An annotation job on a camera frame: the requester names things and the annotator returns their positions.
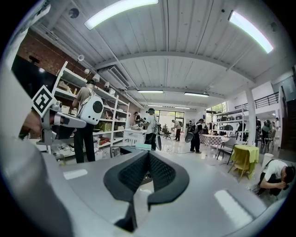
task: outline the fluorescent light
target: fluorescent light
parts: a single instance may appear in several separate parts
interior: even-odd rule
[[[191,93],[191,92],[185,92],[184,95],[194,95],[194,96],[201,96],[201,97],[209,97],[208,94]]]
[[[175,107],[176,109],[190,109],[190,108],[187,108],[187,107]]]
[[[267,53],[273,50],[273,46],[268,39],[251,22],[237,12],[232,12],[229,21],[253,37]]]
[[[115,2],[108,7],[105,7],[103,10],[99,11],[98,13],[94,14],[90,19],[88,19],[84,25],[91,30],[104,20],[115,16],[121,12],[127,11],[129,9],[138,7],[138,6],[145,6],[150,4],[157,4],[158,0],[120,0]]]
[[[152,91],[145,91],[145,90],[138,90],[139,93],[163,93],[162,90],[152,90]]]

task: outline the support column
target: support column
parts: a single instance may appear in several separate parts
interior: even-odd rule
[[[250,88],[246,88],[245,92],[246,92],[248,107],[249,107],[248,145],[252,145],[253,143],[255,143],[255,137],[256,137],[256,112],[255,112],[254,97],[252,94],[252,90]]]

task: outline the table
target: table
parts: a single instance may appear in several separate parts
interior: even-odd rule
[[[230,160],[244,162],[245,158],[249,159],[248,179],[251,179],[253,171],[255,170],[255,165],[258,163],[259,160],[259,148],[248,145],[235,145]]]
[[[134,146],[144,144],[147,130],[133,130],[131,128],[124,129],[123,141],[128,145]]]
[[[210,134],[202,134],[202,136],[203,136],[204,144],[206,146],[219,145],[222,143],[222,139],[219,136],[214,136]]]

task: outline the black pants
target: black pants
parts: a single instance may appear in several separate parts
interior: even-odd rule
[[[181,134],[181,129],[177,129],[177,131],[176,131],[176,139],[175,140],[180,141],[180,134]]]
[[[268,132],[262,130],[262,143],[264,143],[265,141],[265,143],[267,144],[268,143],[267,138],[268,138]]]
[[[94,125],[86,124],[85,128],[77,128],[77,131],[74,134],[74,149],[77,163],[84,162],[83,140],[88,161],[95,161],[93,150],[93,128]]]
[[[260,182],[259,182],[258,186],[260,186],[260,183],[262,182],[264,176],[265,176],[265,173],[262,172],[261,176],[260,176]],[[271,175],[270,179],[268,180],[268,183],[280,183],[280,182],[281,182],[281,180],[277,179],[275,174]],[[265,190],[266,190],[266,188],[260,188],[257,195],[262,194]],[[270,189],[270,193],[272,195],[275,195],[275,196],[278,196],[278,194],[280,192],[281,192],[281,189],[279,189],[279,188],[271,188]]]
[[[199,141],[199,133],[195,133],[192,140],[191,140],[191,147],[190,150],[193,151],[195,148],[195,151],[199,152],[199,145],[200,145],[200,141]]]
[[[155,139],[156,139],[156,134],[154,134],[154,133],[146,134],[145,144],[150,144],[152,150],[156,149]]]

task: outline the desk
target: desk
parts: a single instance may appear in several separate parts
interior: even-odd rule
[[[130,146],[144,144],[147,130],[133,130],[131,128],[124,129],[123,141]]]
[[[230,160],[237,162],[242,161],[243,163],[245,158],[249,159],[248,179],[251,179],[255,165],[259,160],[259,148],[248,145],[235,145]]]

